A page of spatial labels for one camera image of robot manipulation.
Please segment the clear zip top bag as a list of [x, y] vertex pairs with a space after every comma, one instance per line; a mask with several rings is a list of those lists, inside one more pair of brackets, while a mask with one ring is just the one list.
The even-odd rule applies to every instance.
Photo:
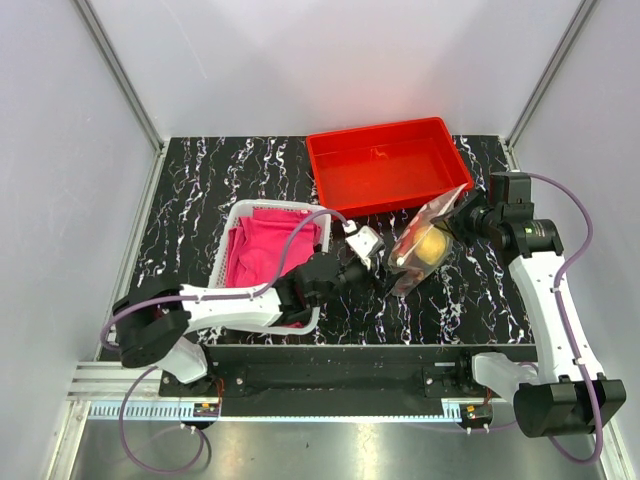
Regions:
[[391, 295], [409, 295], [450, 254], [453, 239], [436, 226], [436, 218], [452, 210], [463, 189], [457, 186], [423, 205], [399, 236], [388, 258]]

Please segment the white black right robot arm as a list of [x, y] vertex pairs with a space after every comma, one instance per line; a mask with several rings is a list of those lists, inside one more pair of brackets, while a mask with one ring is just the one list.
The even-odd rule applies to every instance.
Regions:
[[466, 396], [488, 388], [514, 408], [529, 438], [594, 434], [626, 400], [624, 384], [607, 378], [584, 334], [566, 273], [585, 251], [564, 255], [559, 230], [534, 213], [537, 175], [499, 172], [488, 191], [472, 191], [433, 225], [470, 246], [486, 240], [509, 272], [523, 301], [536, 347], [536, 367], [497, 352], [470, 356], [454, 371]]

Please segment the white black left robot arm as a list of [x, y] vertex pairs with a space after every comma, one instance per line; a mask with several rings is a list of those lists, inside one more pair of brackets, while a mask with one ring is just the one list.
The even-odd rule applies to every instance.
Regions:
[[203, 396], [214, 388], [216, 372], [203, 347], [189, 340], [190, 333], [225, 328], [306, 335], [316, 328], [320, 309], [351, 290], [386, 295], [377, 257], [343, 263], [315, 253], [274, 283], [246, 288], [201, 288], [155, 278], [114, 304], [111, 346], [123, 367], [156, 366]]

